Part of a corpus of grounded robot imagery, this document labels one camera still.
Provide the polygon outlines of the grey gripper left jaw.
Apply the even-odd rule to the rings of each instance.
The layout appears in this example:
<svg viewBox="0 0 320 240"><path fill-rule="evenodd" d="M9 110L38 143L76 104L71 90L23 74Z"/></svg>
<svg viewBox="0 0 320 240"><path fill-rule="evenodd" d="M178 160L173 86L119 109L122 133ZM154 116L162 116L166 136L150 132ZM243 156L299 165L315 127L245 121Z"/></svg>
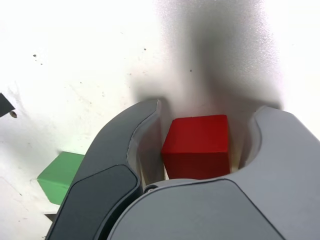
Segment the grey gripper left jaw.
<svg viewBox="0 0 320 240"><path fill-rule="evenodd" d="M146 186L165 179L161 149L172 122L164 98L134 104L96 135L63 199L48 240L105 240Z"/></svg>

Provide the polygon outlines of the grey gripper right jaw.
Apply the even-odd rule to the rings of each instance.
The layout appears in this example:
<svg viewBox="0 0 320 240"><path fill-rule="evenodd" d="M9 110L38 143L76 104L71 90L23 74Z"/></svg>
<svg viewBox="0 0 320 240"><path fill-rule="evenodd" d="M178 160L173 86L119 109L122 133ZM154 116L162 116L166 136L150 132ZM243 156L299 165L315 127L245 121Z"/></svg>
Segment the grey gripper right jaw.
<svg viewBox="0 0 320 240"><path fill-rule="evenodd" d="M111 240L317 240L320 142L291 113L262 107L243 168L174 180L135 200Z"/></svg>

